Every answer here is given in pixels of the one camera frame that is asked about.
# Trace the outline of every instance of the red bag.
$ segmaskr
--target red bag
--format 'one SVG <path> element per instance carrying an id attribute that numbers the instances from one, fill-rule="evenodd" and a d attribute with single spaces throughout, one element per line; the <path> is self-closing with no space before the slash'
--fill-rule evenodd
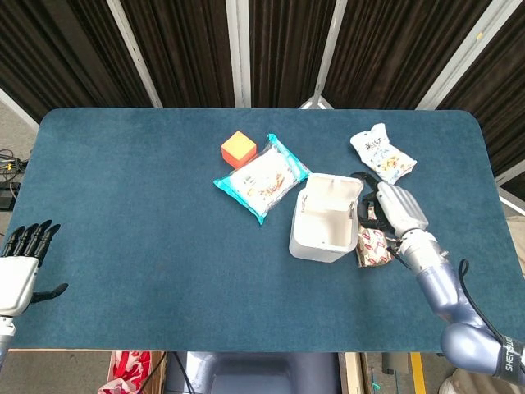
<path id="1" fill-rule="evenodd" d="M 98 394 L 135 394 L 151 370 L 150 351 L 113 351 L 107 383 Z"/>

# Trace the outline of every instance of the black curtain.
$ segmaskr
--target black curtain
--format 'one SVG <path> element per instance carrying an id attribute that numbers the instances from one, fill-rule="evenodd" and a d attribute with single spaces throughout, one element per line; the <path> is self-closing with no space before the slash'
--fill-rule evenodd
<path id="1" fill-rule="evenodd" d="M 122 0 L 164 107 L 234 107 L 224 0 Z"/>
<path id="2" fill-rule="evenodd" d="M 335 0 L 250 0 L 252 107 L 297 108 L 312 95 Z"/>
<path id="3" fill-rule="evenodd" d="M 525 159 L 525 2 L 440 108 L 465 109 L 478 119 L 496 175 Z"/>
<path id="4" fill-rule="evenodd" d="M 104 0 L 0 2 L 0 86 L 36 121 L 53 108 L 149 107 Z"/>
<path id="5" fill-rule="evenodd" d="M 489 0 L 349 0 L 323 97 L 334 108 L 416 108 Z"/>

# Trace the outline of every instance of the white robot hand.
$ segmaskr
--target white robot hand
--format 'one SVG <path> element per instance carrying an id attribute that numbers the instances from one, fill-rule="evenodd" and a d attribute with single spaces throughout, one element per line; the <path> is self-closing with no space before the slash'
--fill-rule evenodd
<path id="1" fill-rule="evenodd" d="M 51 300 L 67 288 L 62 283 L 52 291 L 34 293 L 34 281 L 60 225 L 51 220 L 17 228 L 7 240 L 0 257 L 0 368 L 16 328 L 13 318 L 24 313 L 29 304 Z"/>

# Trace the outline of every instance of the electrical cable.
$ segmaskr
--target electrical cable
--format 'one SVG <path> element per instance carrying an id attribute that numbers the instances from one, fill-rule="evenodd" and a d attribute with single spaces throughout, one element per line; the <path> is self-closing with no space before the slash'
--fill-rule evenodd
<path id="1" fill-rule="evenodd" d="M 144 383 L 142 383 L 142 386 L 140 386 L 140 389 L 137 391 L 137 394 L 140 394 L 146 388 L 146 386 L 148 386 L 149 381 L 151 380 L 153 375 L 157 372 L 158 367 L 160 367 L 161 362 L 166 358 L 166 355 L 167 355 L 167 351 L 164 352 L 161 359 L 158 361 L 157 365 L 155 365 L 155 368 L 153 369 L 153 371 L 148 375 L 146 380 L 144 380 Z"/>
<path id="2" fill-rule="evenodd" d="M 500 334 L 498 330 L 496 330 L 496 328 L 492 325 L 489 319 L 483 314 L 483 312 L 479 309 L 479 307 L 474 302 L 473 298 L 468 293 L 467 287 L 465 286 L 465 280 L 464 280 L 464 276 L 467 274 L 467 272 L 468 272 L 468 260 L 463 259 L 459 263 L 459 268 L 458 268 L 459 284 L 461 285 L 461 290 L 463 290 L 463 293 L 465 294 L 465 297 L 467 298 L 472 308 L 476 311 L 479 317 L 483 320 L 484 324 L 489 328 L 489 330 L 491 330 L 495 339 L 500 343 L 500 345 L 503 346 L 504 345 L 503 336 Z M 525 366 L 523 366 L 523 363 L 520 363 L 519 367 L 522 370 L 522 372 L 525 373 Z"/>
<path id="3" fill-rule="evenodd" d="M 9 184 L 9 191 L 14 199 L 17 199 L 17 195 L 13 190 L 12 181 L 25 172 L 28 161 L 29 160 L 21 160 L 15 157 L 15 154 L 10 149 L 0 149 L 0 164 L 2 165 L 0 171 L 5 182 Z"/>
<path id="4" fill-rule="evenodd" d="M 410 269 L 409 265 L 403 260 L 403 258 L 399 255 L 399 253 L 397 253 L 393 247 L 391 246 L 388 246 L 386 248 L 386 250 L 388 250 L 390 252 L 390 254 L 392 254 L 396 259 L 399 260 L 400 263 L 402 263 L 406 268 Z"/>
<path id="5" fill-rule="evenodd" d="M 186 386 L 188 386 L 188 390 L 189 390 L 190 394 L 197 394 L 195 392 L 193 386 L 191 385 L 191 382 L 189 381 L 188 374 L 186 373 L 186 370 L 184 368 L 184 365 L 182 364 L 182 361 L 180 361 L 179 355 L 177 354 L 176 351 L 172 351 L 172 354 L 175 356 L 177 364 L 179 365 L 180 370 L 182 371 L 182 374 L 184 375 L 184 380 L 186 381 Z"/>

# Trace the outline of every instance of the white snack bag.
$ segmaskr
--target white snack bag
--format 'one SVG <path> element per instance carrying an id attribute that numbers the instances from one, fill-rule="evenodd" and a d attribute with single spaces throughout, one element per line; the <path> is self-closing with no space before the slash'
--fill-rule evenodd
<path id="1" fill-rule="evenodd" d="M 263 224 L 268 211 L 310 170 L 274 134 L 266 148 L 243 167 L 213 183 L 244 205 Z"/>
<path id="2" fill-rule="evenodd" d="M 390 145 L 385 123 L 377 123 L 370 131 L 363 131 L 350 138 L 361 161 L 385 182 L 394 185 L 404 174 L 412 171 L 417 161 Z"/>

